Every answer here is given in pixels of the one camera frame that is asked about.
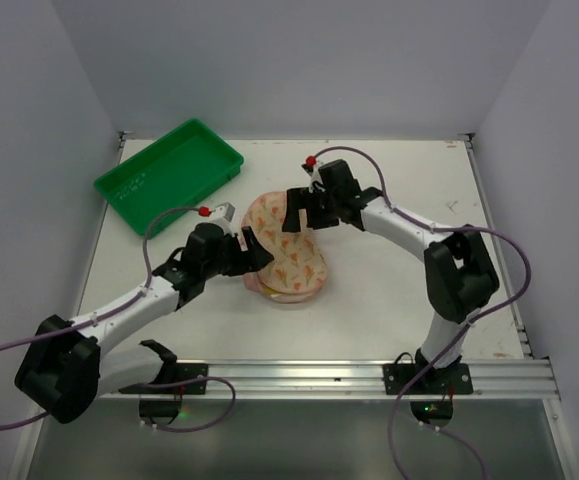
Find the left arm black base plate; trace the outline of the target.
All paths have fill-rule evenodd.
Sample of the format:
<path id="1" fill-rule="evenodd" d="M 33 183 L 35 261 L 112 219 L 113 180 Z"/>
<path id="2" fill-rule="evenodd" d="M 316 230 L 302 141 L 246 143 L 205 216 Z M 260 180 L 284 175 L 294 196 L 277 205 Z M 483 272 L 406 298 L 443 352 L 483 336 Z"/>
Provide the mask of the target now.
<path id="1" fill-rule="evenodd" d="M 198 379 L 208 375 L 206 363 L 176 363 L 164 367 L 149 385 L 131 385 L 121 394 L 139 396 L 138 413 L 145 422 L 171 425 L 182 413 L 185 395 L 203 395 L 207 382 Z"/>

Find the carrot print laundry bag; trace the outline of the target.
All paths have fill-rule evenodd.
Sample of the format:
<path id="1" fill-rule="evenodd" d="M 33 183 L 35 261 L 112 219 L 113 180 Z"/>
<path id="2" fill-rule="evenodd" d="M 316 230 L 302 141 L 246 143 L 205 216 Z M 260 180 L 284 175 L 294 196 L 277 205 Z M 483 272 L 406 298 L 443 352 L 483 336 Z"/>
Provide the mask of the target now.
<path id="1" fill-rule="evenodd" d="M 245 287 L 277 303 L 303 303 L 316 296 L 328 279 L 328 265 L 306 227 L 306 214 L 299 216 L 299 231 L 282 230 L 286 194 L 272 191 L 249 206 L 242 225 L 250 227 L 274 260 L 262 270 L 243 277 Z"/>

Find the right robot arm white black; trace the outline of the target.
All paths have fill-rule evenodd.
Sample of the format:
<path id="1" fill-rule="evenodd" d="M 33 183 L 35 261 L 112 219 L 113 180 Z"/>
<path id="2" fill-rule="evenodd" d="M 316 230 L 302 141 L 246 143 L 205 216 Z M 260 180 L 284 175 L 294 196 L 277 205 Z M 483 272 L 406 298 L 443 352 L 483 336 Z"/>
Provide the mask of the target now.
<path id="1" fill-rule="evenodd" d="M 418 387 L 440 381 L 458 368 L 460 329 L 480 313 L 500 288 L 500 280 L 477 231 L 455 231 L 392 205 L 384 191 L 363 189 L 347 162 L 322 163 L 310 156 L 302 165 L 307 187 L 286 192 L 282 230 L 296 233 L 345 223 L 380 236 L 420 260 L 434 316 L 414 357 Z"/>

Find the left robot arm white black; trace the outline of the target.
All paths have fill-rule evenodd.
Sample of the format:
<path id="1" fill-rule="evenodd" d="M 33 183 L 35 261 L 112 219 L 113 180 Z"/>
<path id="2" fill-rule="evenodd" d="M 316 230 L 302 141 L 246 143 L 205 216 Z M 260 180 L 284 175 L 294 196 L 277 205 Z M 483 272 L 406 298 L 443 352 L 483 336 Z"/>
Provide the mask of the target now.
<path id="1" fill-rule="evenodd" d="M 62 424 L 80 417 L 96 398 L 124 388 L 178 394 L 196 380 L 181 372 L 171 350 L 155 340 L 143 340 L 126 354 L 116 347 L 186 306 L 210 279 L 258 272 L 273 259 L 249 227 L 235 234 L 214 223 L 200 223 L 186 244 L 150 269 L 146 282 L 130 293 L 88 315 L 46 318 L 14 384 Z"/>

